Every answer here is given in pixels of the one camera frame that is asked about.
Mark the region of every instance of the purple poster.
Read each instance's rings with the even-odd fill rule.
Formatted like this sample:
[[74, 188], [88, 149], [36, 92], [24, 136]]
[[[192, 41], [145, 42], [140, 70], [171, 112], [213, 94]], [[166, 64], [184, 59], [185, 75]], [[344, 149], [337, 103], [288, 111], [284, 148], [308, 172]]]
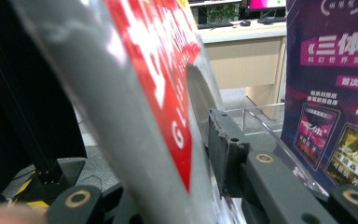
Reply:
[[282, 140], [327, 191], [358, 186], [358, 1], [290, 1]]

